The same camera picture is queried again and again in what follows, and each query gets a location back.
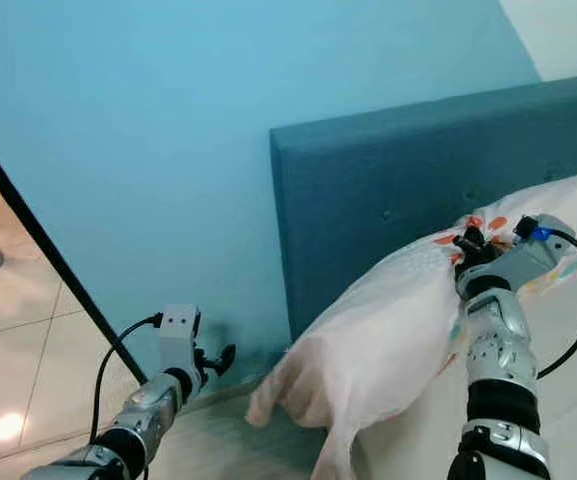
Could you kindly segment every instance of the robotic arm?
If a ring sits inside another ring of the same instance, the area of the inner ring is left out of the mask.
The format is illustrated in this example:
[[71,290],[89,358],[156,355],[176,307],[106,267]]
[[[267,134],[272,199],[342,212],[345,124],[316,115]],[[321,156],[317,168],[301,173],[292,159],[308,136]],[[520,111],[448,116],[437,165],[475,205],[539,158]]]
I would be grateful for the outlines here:
[[556,267],[570,244],[549,236],[574,232],[548,215],[524,217],[521,240],[503,253],[470,227],[455,244],[465,252],[457,291],[472,332],[468,352],[468,422],[448,480],[550,479],[548,445],[540,436],[537,361],[516,292]]
[[164,433],[181,407],[206,384],[206,368],[223,375],[235,359],[228,345],[217,361],[196,348],[199,310],[193,305],[168,306],[161,316],[159,339],[163,372],[134,392],[110,428],[70,455],[36,468],[22,480],[133,480],[154,459]]

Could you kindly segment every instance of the orange pattern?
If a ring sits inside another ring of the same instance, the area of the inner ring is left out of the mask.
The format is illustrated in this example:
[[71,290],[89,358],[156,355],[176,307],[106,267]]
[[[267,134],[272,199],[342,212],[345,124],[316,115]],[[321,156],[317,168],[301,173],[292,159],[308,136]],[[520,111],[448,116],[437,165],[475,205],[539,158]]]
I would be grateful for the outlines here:
[[497,230],[498,228],[503,227],[506,223],[508,223],[506,217],[497,217],[488,224],[488,230]]
[[484,224],[484,221],[479,218],[479,217],[475,217],[472,216],[468,219],[468,222],[466,222],[466,226],[467,227],[477,227],[477,228],[481,228],[481,226]]
[[438,238],[437,240],[433,240],[434,243],[436,243],[437,245],[450,245],[452,244],[452,241],[454,240],[455,235],[448,235],[446,237],[441,237]]

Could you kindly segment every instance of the blue wall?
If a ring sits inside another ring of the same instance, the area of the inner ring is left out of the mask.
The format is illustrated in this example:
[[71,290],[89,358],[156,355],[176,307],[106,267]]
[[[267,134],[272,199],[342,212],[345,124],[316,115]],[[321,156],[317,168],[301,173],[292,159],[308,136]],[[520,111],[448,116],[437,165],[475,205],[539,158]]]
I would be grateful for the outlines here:
[[536,81],[494,0],[0,0],[0,163],[116,330],[196,303],[232,383],[289,343],[269,128]]

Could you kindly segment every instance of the bed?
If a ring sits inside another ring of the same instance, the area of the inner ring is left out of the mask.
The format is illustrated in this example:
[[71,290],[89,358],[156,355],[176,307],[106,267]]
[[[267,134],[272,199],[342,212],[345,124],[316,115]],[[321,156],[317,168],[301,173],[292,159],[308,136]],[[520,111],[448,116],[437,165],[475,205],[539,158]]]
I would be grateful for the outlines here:
[[[577,78],[278,128],[271,148],[296,339],[388,253],[507,193],[577,174]],[[547,361],[577,332],[577,283],[527,314]],[[362,432],[361,478],[445,478],[465,399],[458,361],[400,418]],[[556,473],[577,475],[577,358],[542,382],[541,410]]]

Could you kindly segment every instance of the blue connector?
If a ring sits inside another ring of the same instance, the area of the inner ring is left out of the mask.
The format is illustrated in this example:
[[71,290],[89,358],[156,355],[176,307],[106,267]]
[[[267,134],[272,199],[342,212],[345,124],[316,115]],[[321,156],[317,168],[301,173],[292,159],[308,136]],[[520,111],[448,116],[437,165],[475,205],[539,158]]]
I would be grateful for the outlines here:
[[540,242],[545,242],[550,238],[550,235],[552,235],[552,228],[537,227],[530,234],[530,238]]

